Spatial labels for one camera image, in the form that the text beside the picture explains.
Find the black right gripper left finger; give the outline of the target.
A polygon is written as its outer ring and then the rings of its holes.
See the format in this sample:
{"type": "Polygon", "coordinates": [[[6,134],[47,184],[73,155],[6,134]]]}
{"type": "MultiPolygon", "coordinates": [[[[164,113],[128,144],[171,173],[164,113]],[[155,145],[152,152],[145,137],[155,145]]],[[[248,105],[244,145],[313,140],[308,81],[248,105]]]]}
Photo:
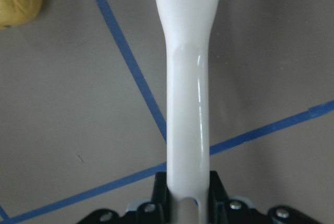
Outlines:
{"type": "Polygon", "coordinates": [[[170,192],[166,173],[158,172],[154,177],[151,200],[140,203],[134,210],[120,216],[117,212],[101,208],[82,218],[79,223],[168,223],[170,214],[170,192]]]}

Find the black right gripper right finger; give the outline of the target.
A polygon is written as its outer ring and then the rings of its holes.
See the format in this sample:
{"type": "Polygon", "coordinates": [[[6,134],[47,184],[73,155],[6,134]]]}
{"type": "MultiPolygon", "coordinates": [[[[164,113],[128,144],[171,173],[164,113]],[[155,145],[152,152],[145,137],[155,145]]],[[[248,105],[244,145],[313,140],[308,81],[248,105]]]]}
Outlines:
{"type": "Polygon", "coordinates": [[[286,205],[260,213],[247,200],[229,197],[216,171],[210,171],[210,223],[318,223],[314,218],[286,205]]]}

